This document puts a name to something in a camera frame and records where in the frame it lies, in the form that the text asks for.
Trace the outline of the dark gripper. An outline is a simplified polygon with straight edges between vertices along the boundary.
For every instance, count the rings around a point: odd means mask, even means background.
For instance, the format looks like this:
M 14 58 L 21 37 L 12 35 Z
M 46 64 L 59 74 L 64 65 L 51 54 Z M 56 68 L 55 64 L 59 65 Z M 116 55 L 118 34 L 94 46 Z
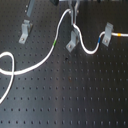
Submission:
M 72 7 L 72 2 L 76 2 L 75 4 L 75 8 L 74 8 L 74 22 L 76 22 L 76 19 L 77 19 L 77 14 L 78 14 L 78 8 L 79 8 L 79 4 L 80 2 L 85 2 L 85 1 L 88 1 L 88 0 L 50 0 L 50 2 L 52 4 L 59 4 L 60 2 L 62 1 L 68 1 L 68 4 L 69 4 L 69 8 L 70 8 L 70 15 L 71 15 L 71 24 L 73 24 L 73 7 Z

